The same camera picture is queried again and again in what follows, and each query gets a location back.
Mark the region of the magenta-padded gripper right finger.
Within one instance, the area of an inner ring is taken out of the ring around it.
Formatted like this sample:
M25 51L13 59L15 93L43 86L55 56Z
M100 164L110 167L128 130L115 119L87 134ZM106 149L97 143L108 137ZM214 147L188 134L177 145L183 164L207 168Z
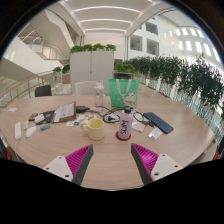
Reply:
M168 154L156 154L135 143L131 144L131 154L144 185L148 185L182 169L182 166Z

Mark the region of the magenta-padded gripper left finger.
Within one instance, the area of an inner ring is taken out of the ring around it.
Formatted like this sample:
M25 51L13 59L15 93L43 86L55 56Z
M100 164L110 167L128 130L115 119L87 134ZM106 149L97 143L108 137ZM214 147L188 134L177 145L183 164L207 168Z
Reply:
M67 156L57 156L44 167L44 170L76 185L81 185L92 156L93 145L90 144Z

